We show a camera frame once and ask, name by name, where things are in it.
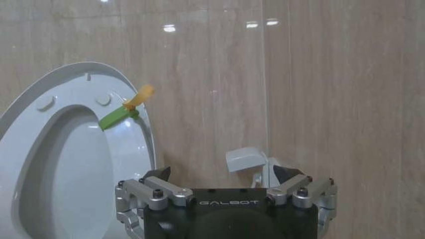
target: screw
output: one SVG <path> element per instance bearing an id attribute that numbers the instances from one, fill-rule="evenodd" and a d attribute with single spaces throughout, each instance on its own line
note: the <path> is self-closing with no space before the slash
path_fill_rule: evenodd
<path id="1" fill-rule="evenodd" d="M 297 195 L 301 197 L 307 197 L 308 196 L 308 190 L 307 188 L 301 187 L 297 191 Z"/>
<path id="2" fill-rule="evenodd" d="M 159 198 L 164 197 L 164 191 L 163 191 L 161 189 L 153 190 L 153 192 L 152 192 L 152 197 L 153 197 L 155 199 L 159 199 Z"/>
<path id="3" fill-rule="evenodd" d="M 188 194 L 188 189 L 187 188 L 183 188 L 179 192 L 177 192 L 177 195 L 180 196 L 185 196 Z"/>

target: toilet lid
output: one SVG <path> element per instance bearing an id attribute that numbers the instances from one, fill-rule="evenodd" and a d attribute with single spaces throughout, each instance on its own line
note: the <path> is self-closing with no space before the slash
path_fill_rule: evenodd
<path id="1" fill-rule="evenodd" d="M 0 233 L 4 238 L 121 238 L 115 184 L 156 167 L 140 116 L 101 131 L 99 120 L 136 94 L 111 66 L 48 73 L 0 118 Z"/>

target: wall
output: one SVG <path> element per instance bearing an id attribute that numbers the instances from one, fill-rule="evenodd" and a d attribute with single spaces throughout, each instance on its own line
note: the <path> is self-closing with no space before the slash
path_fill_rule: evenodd
<path id="1" fill-rule="evenodd" d="M 421 0 L 6 0 L 0 112 L 50 70 L 104 62 L 157 89 L 175 183 L 248 185 L 224 154 L 257 146 L 335 177 L 328 238 L 424 238 L 424 16 Z"/>
<path id="2" fill-rule="evenodd" d="M 260 0 L 2 1 L 0 112 L 52 69 L 107 63 L 156 87 L 147 108 L 172 181 L 249 185 L 224 155 L 267 150 L 261 16 Z"/>
<path id="3" fill-rule="evenodd" d="M 424 238 L 420 0 L 265 0 L 269 154 L 340 186 L 328 238 Z"/>

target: metal bracket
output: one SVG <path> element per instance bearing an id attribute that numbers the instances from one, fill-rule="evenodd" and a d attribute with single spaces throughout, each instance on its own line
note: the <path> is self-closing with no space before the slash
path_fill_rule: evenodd
<path id="1" fill-rule="evenodd" d="M 275 205 L 284 205 L 288 197 L 300 187 L 304 187 L 311 182 L 311 178 L 303 174 L 292 177 L 287 182 L 273 188 L 267 189 L 267 196 Z"/>
<path id="2" fill-rule="evenodd" d="M 331 220 L 337 216 L 337 185 L 333 179 L 321 179 L 292 193 L 292 203 L 299 208 L 319 208 L 319 238 L 325 235 Z"/>
<path id="3" fill-rule="evenodd" d="M 164 190 L 168 198 L 176 206 L 187 206 L 193 198 L 193 191 L 189 188 L 177 187 L 175 184 L 159 179 L 157 177 L 148 177 L 144 181 L 151 188 Z"/>
<path id="4" fill-rule="evenodd" d="M 115 187 L 116 217 L 125 224 L 125 231 L 132 239 L 144 239 L 144 230 L 139 217 L 144 216 L 144 208 L 159 211 L 168 207 L 168 199 L 176 206 L 188 206 L 193 199 L 193 191 L 180 188 L 156 176 L 140 181 L 120 181 Z"/>

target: white object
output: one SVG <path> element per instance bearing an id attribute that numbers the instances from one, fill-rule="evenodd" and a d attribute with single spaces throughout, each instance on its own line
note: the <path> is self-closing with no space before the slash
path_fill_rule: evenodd
<path id="1" fill-rule="evenodd" d="M 247 147 L 227 152 L 225 161 L 229 172 L 236 172 L 264 165 L 267 157 L 256 147 Z"/>
<path id="2" fill-rule="evenodd" d="M 227 167 L 229 172 L 245 170 L 248 168 L 263 166 L 261 173 L 255 173 L 251 187 L 261 184 L 264 188 L 280 185 L 275 175 L 273 165 L 280 166 L 276 158 L 268 158 L 256 147 L 240 148 L 225 154 Z"/>
<path id="3" fill-rule="evenodd" d="M 105 131 L 98 123 L 135 94 L 117 70 L 87 62 L 48 73 L 16 99 L 0 118 L 2 238 L 127 237 L 115 185 L 156 167 L 144 105 L 139 119 Z"/>
<path id="4" fill-rule="evenodd" d="M 111 96 L 107 93 L 100 94 L 96 97 L 96 102 L 101 105 L 101 106 L 107 106 L 111 102 Z"/>

